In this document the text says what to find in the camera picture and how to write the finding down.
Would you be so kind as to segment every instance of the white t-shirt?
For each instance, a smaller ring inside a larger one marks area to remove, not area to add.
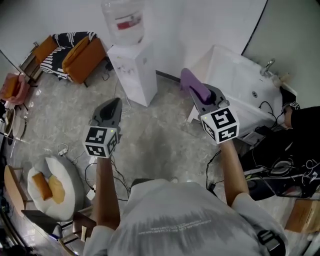
[[[229,207],[195,182],[156,179],[132,187],[119,227],[96,226],[83,255],[269,255],[258,242],[261,229],[278,234],[287,247],[282,227],[248,194]]]

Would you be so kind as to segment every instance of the white cabinet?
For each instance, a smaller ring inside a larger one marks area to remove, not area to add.
[[[153,44],[114,45],[107,53],[127,97],[149,106],[158,91]]]

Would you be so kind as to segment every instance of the white sink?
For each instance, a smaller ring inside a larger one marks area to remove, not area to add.
[[[231,100],[231,105],[242,105],[275,121],[268,102],[277,117],[282,111],[282,95],[271,78],[260,75],[262,67],[222,46],[215,45],[205,83],[219,88]]]
[[[201,82],[223,92],[240,122],[238,138],[254,145],[255,142],[248,142],[250,135],[246,137],[250,132],[257,127],[275,127],[275,117],[278,116],[277,123],[284,123],[280,89],[274,86],[271,78],[260,75],[262,67],[255,62],[223,46],[215,45],[211,50],[206,64],[199,61],[198,66],[195,65],[191,70]],[[266,103],[259,108],[264,101],[270,104],[272,110]],[[198,115],[197,109],[193,107],[187,121],[198,119]]]

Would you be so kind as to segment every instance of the wall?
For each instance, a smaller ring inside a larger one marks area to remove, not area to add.
[[[18,9],[17,2],[23,2],[23,0],[11,2],[14,9]],[[33,31],[32,36],[27,35],[28,38],[33,38],[32,42],[41,38],[43,32],[46,35],[52,35],[72,31],[94,31],[102,39],[106,48],[112,46],[100,8],[100,0],[28,0],[25,2],[32,8],[28,6],[27,19],[20,21],[23,23],[23,29],[18,31],[30,31],[30,27],[25,30],[27,26],[25,24],[31,23],[30,17],[37,19],[39,17],[38,20],[33,21],[40,26],[39,29],[35,28],[39,31]],[[156,69],[180,77],[182,68],[190,68],[206,55],[214,44],[224,45],[241,54],[257,24],[265,2],[266,0],[145,0],[145,34],[154,41]],[[13,13],[7,13],[6,16],[11,16],[12,20],[20,17],[16,10],[16,17]],[[0,16],[0,24],[2,23],[3,18]],[[13,33],[12,25],[2,27],[5,27],[8,35],[9,31]],[[2,45],[3,34],[0,31],[0,49],[4,46]],[[8,51],[9,55],[17,61],[23,60],[28,53],[26,49],[24,52],[23,50],[14,52],[15,50],[16,45]]]
[[[0,49],[19,66],[34,47],[48,36],[36,0],[4,0],[0,4]]]
[[[0,87],[2,87],[8,73],[18,74],[19,71],[0,52]]]
[[[303,108],[320,106],[320,5],[316,0],[268,0],[244,56],[291,74]]]
[[[266,0],[147,0],[146,34],[154,38],[156,69],[180,77],[214,44],[241,54]]]

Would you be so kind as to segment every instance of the hand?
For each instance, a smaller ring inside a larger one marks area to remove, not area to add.
[[[291,106],[285,107],[284,124],[285,124],[287,127],[290,127],[290,128],[292,128],[292,125],[291,125],[291,115],[292,115],[292,112],[293,112],[293,109],[292,109]]]

